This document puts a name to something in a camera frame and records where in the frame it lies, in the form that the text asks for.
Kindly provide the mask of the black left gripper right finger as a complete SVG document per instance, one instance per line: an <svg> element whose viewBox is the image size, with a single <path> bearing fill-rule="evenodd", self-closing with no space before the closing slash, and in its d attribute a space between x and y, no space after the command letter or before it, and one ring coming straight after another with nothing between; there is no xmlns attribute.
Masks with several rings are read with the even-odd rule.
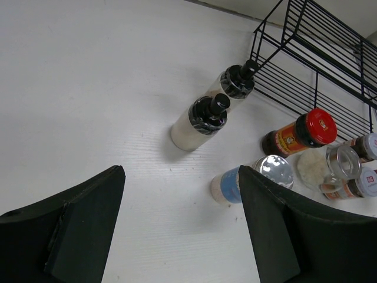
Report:
<svg viewBox="0 0 377 283"><path fill-rule="evenodd" d="M375 282L376 219L302 196L239 168L261 282Z"/></svg>

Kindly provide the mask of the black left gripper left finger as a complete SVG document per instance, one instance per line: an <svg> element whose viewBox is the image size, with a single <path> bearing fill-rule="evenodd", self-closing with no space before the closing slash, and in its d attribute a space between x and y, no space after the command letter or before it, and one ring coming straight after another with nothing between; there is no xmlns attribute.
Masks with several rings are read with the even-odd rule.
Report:
<svg viewBox="0 0 377 283"><path fill-rule="evenodd" d="M1 282L101 282L124 185L115 165L1 215Z"/></svg>

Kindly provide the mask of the red-capped dark sauce bottle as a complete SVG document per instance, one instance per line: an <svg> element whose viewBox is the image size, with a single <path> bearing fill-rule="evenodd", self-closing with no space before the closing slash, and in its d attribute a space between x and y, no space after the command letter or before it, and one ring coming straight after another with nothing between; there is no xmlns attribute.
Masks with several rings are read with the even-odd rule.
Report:
<svg viewBox="0 0 377 283"><path fill-rule="evenodd" d="M314 108L302 114L295 122L265 135L262 150L266 155L286 158L306 149L330 144L336 140L337 135L333 117L321 108Z"/></svg>

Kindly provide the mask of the silver-capped blue-label shaker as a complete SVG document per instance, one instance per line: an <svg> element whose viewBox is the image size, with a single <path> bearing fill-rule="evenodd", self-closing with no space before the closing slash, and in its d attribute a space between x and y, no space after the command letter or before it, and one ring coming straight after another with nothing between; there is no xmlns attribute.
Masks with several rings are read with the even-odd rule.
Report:
<svg viewBox="0 0 377 283"><path fill-rule="evenodd" d="M254 163L248 163L246 166L251 167L278 185L288 189L293 187L293 170L288 161L283 157L274 154L268 155ZM223 174L219 174L211 181L211 195L217 203L224 205L242 203L239 186L239 168L235 167Z"/></svg>

